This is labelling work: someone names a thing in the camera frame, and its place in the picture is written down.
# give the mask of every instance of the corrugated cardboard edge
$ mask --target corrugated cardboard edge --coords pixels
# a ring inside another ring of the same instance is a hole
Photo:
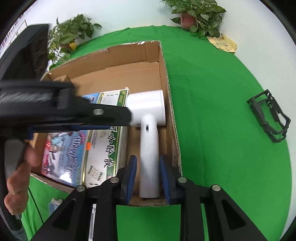
[[[180,150],[180,144],[179,144],[178,133],[177,133],[177,126],[176,126],[176,120],[175,120],[175,114],[174,114],[174,108],[173,108],[172,95],[171,95],[171,92],[170,92],[170,82],[168,80],[168,69],[166,67],[165,58],[163,56],[163,47],[161,45],[161,42],[158,41],[158,40],[156,40],[156,42],[158,42],[158,44],[159,44],[161,55],[162,55],[162,58],[163,58],[163,63],[165,65],[166,80],[167,80],[168,95],[169,95],[169,103],[170,103],[170,114],[171,114],[172,121],[173,121],[174,135],[175,135],[175,139],[176,139],[177,151],[178,151],[178,156],[179,156],[179,158],[178,158],[178,168],[179,168],[179,172],[181,173],[181,176],[183,176],[182,165],[181,165],[181,150]]]
[[[129,206],[133,207],[163,207],[167,206],[168,202],[165,198],[143,199],[139,196],[133,196],[129,202]]]
[[[91,53],[100,53],[100,52],[109,52],[109,50],[108,50],[108,48],[99,49],[99,50],[96,50],[96,51],[93,51],[93,52],[87,53],[87,54],[85,54],[85,55],[82,55],[82,56],[79,56],[79,57],[76,57],[76,58],[69,59],[69,60],[65,61],[64,63],[62,63],[62,64],[60,64],[60,65],[58,65],[58,66],[56,66],[56,67],[59,67],[59,66],[64,65],[64,64],[68,64],[68,63],[70,63],[71,61],[73,61],[73,60],[75,60],[75,59],[77,59],[77,58],[83,58],[84,56],[87,56],[87,55],[89,55],[89,54],[91,54]]]

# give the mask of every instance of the human hand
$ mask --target human hand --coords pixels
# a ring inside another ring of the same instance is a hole
[[[24,160],[17,170],[7,179],[8,194],[4,199],[6,208],[12,215],[22,213],[28,202],[28,187],[30,181],[31,167],[40,165],[34,149],[28,145]]]

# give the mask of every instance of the white wall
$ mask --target white wall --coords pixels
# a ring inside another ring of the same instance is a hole
[[[296,215],[296,46],[281,22],[259,0],[218,2],[227,10],[221,32],[237,43],[235,55],[292,120],[287,133],[292,196],[285,232]]]
[[[103,26],[94,37],[113,31],[139,26],[177,26],[170,18],[172,9],[160,0],[38,0],[34,10],[28,13],[28,25],[35,23],[56,24],[77,14],[91,17],[92,23]]]
[[[287,141],[292,166],[291,207],[285,230],[296,214],[296,46],[287,31],[259,0],[217,0],[227,12],[221,32],[238,45],[236,56],[251,71],[264,89],[276,97],[284,113],[291,119]],[[127,27],[175,24],[171,8],[159,0],[39,0],[26,21],[56,23],[78,13],[92,17],[103,29],[94,37]]]

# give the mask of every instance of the cardboard box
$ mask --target cardboard box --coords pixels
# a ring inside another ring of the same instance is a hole
[[[130,93],[163,90],[165,100],[166,126],[159,126],[160,155],[167,154],[168,161],[181,172],[181,155],[170,94],[168,75],[159,41],[128,43],[102,49],[86,56],[70,60],[52,69],[46,78],[55,80],[67,75],[77,87],[77,94],[82,96],[94,92],[124,89],[128,87]],[[32,144],[38,156],[43,157],[46,134],[35,136]],[[138,168],[134,185],[134,195],[131,205],[158,206],[165,205],[164,197],[159,199],[141,199],[139,195],[140,175],[140,130],[129,127],[127,141],[126,165],[130,155],[137,156]],[[32,176],[40,181],[66,192],[72,188],[56,183],[46,177],[38,175],[38,168],[32,169]]]

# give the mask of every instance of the white hair dryer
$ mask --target white hair dryer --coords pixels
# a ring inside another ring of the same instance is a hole
[[[160,196],[159,140],[157,126],[165,126],[163,91],[130,94],[126,107],[132,113],[131,126],[141,126],[141,176],[139,196]]]

